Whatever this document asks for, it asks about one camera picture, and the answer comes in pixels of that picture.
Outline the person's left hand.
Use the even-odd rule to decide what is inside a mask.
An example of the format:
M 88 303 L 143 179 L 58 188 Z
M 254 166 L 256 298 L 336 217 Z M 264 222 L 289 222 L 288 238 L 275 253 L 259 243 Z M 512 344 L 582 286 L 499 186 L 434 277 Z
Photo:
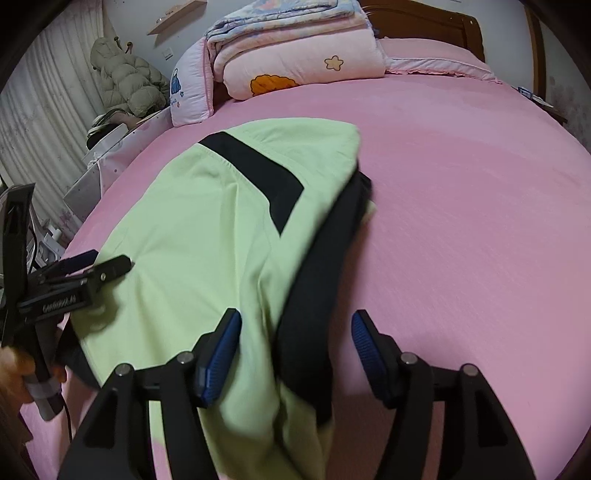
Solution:
M 13 412 L 18 413 L 23 405 L 33 401 L 25 378 L 34 373 L 35 363 L 29 354 L 11 347 L 1 348 L 1 394 Z

